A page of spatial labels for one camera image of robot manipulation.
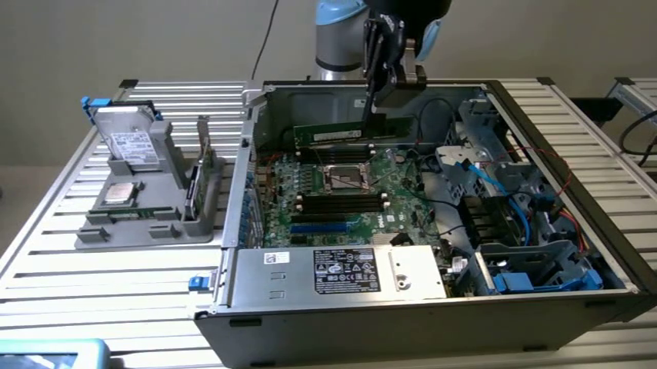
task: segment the circuit board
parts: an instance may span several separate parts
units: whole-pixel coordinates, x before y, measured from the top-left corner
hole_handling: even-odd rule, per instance
[[[297,214],[295,200],[299,194],[382,194],[387,196],[387,206],[383,211],[346,214],[347,231],[340,233],[304,234],[303,246],[331,246],[372,244],[372,236],[378,234],[407,233],[415,244],[428,244],[436,241],[428,234],[436,233],[432,224],[424,224],[420,228],[412,221],[415,213],[419,222],[426,222],[430,207],[411,196],[402,187],[400,181],[406,173],[406,151],[395,148],[382,148],[375,151],[366,163],[340,165],[300,164],[293,154],[283,154],[276,157],[264,168],[271,175],[265,177],[264,189],[264,247],[284,248],[296,246],[291,242],[292,216]],[[347,171],[358,165],[366,167],[367,184],[354,185],[348,180],[335,177],[334,185],[327,184],[331,177],[331,169],[342,168]]]

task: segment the green circuit board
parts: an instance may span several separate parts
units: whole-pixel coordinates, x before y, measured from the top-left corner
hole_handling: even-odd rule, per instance
[[[435,242],[436,238],[427,235],[427,233],[436,233],[435,225],[426,224],[422,229],[411,220],[411,213],[415,212],[419,221],[427,223],[430,207],[411,196],[400,185],[410,161],[398,163],[394,160],[396,156],[406,157],[406,152],[395,148],[376,151],[364,165],[370,184],[367,189],[343,186],[332,190],[326,189],[323,165],[301,165],[292,154],[276,158],[268,164],[273,176],[267,179],[268,185],[264,190],[264,247],[293,246],[289,229],[291,217],[299,214],[295,210],[295,198],[299,192],[305,195],[384,192],[390,203],[382,212],[347,214],[347,233],[305,234],[307,243],[303,246],[371,244],[372,236],[376,234],[400,232],[408,234],[415,244]]]

